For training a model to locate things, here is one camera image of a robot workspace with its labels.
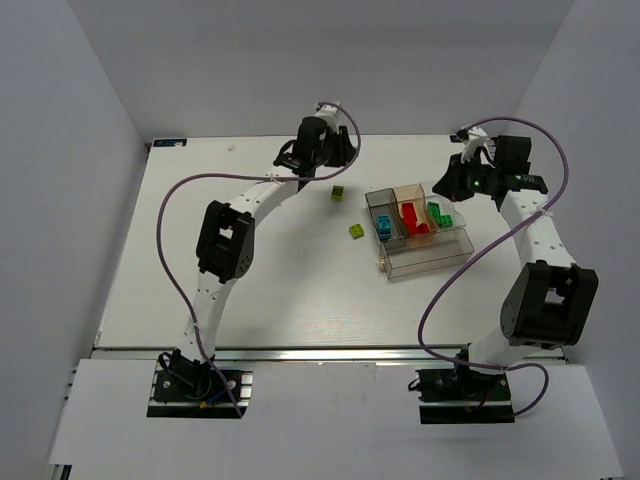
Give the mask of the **long green lego brick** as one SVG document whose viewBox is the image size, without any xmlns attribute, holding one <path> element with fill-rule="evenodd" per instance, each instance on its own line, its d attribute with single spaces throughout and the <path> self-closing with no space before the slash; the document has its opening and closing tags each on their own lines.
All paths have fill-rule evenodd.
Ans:
<svg viewBox="0 0 640 480">
<path fill-rule="evenodd" d="M 440 210 L 440 205 L 438 202 L 428 202 L 427 203 L 428 213 L 433 217 L 433 219 L 440 224 L 442 222 L 442 212 Z"/>
</svg>

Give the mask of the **lime sloped lego brick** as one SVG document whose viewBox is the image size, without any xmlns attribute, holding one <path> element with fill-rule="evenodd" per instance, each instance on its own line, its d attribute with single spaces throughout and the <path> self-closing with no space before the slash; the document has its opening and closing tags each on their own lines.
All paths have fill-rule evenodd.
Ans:
<svg viewBox="0 0 640 480">
<path fill-rule="evenodd" d="M 339 185 L 334 185 L 331 190 L 331 200 L 340 202 L 344 196 L 344 187 Z"/>
</svg>

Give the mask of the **red arched lego brick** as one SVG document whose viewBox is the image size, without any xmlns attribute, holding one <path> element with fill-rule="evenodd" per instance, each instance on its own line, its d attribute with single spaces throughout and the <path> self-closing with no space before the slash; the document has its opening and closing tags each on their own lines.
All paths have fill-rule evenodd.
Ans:
<svg viewBox="0 0 640 480">
<path fill-rule="evenodd" d="M 401 212 L 404 223 L 409 220 L 418 222 L 418 216 L 413 202 L 405 202 L 401 204 Z"/>
</svg>

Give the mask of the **long teal lego brick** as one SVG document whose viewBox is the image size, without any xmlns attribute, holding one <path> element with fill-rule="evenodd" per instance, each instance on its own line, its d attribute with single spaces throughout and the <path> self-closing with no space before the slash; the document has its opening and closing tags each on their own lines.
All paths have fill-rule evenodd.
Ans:
<svg viewBox="0 0 640 480">
<path fill-rule="evenodd" d="M 382 241 L 389 240 L 393 237 L 392 219 L 388 215 L 379 215 L 376 217 L 376 226 L 378 237 Z"/>
</svg>

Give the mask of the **lime square lego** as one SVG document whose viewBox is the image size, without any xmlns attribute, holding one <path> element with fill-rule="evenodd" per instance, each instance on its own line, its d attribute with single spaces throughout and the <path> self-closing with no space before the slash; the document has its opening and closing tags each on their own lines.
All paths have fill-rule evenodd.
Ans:
<svg viewBox="0 0 640 480">
<path fill-rule="evenodd" d="M 364 229 L 360 224 L 351 225 L 348 231 L 353 239 L 360 239 L 364 236 Z"/>
</svg>

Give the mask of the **green square lego bottom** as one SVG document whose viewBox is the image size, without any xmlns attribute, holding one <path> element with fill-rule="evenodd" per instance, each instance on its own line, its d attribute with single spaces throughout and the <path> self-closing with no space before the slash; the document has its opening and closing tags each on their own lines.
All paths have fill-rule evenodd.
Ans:
<svg viewBox="0 0 640 480">
<path fill-rule="evenodd" d="M 440 228 L 452 228 L 455 225 L 455 220 L 452 215 L 440 214 L 437 223 Z"/>
</svg>

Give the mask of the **red sloped lego brick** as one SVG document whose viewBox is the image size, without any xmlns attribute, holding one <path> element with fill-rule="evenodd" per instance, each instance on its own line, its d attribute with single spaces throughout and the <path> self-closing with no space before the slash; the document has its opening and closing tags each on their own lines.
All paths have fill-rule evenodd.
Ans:
<svg viewBox="0 0 640 480">
<path fill-rule="evenodd" d="M 416 237 L 418 235 L 429 234 L 432 232 L 427 223 L 418 223 L 407 220 L 405 222 L 410 237 Z"/>
</svg>

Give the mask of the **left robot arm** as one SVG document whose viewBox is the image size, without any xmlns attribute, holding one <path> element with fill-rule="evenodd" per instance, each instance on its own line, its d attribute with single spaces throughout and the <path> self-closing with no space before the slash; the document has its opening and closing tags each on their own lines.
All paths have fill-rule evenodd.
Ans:
<svg viewBox="0 0 640 480">
<path fill-rule="evenodd" d="M 320 167 L 348 165 L 356 155 L 335 105 L 323 104 L 302 120 L 295 139 L 285 143 L 265 178 L 233 200 L 212 201 L 196 243 L 197 287 L 193 310 L 177 345 L 189 361 L 215 357 L 216 336 L 235 283 L 248 273 L 258 225 L 296 195 Z"/>
</svg>

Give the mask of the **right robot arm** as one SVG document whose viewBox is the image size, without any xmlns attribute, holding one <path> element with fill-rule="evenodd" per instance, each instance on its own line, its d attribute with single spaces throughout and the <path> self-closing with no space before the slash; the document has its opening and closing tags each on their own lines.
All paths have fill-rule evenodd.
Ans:
<svg viewBox="0 0 640 480">
<path fill-rule="evenodd" d="M 532 353 L 576 345 L 599 279 L 578 265 L 559 236 L 548 187 L 530 171 L 530 138 L 490 137 L 479 127 L 457 138 L 463 150 L 451 156 L 434 193 L 452 202 L 488 196 L 509 227 L 521 264 L 498 326 L 462 356 L 470 369 L 496 375 Z"/>
</svg>

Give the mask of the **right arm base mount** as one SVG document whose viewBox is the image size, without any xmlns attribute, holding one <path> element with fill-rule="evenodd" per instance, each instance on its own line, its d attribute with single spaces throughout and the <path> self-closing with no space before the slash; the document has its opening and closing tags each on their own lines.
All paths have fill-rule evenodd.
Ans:
<svg viewBox="0 0 640 480">
<path fill-rule="evenodd" d="M 515 422 L 505 374 L 468 370 L 422 369 L 408 385 L 418 394 L 423 425 L 489 425 Z"/>
</svg>

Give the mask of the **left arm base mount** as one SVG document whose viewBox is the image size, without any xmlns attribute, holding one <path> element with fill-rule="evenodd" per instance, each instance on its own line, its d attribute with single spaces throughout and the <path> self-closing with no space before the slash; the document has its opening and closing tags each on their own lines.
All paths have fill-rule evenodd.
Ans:
<svg viewBox="0 0 640 480">
<path fill-rule="evenodd" d="M 249 372 L 222 370 L 185 358 L 179 349 L 157 359 L 146 416 L 148 418 L 234 419 L 248 407 Z"/>
</svg>

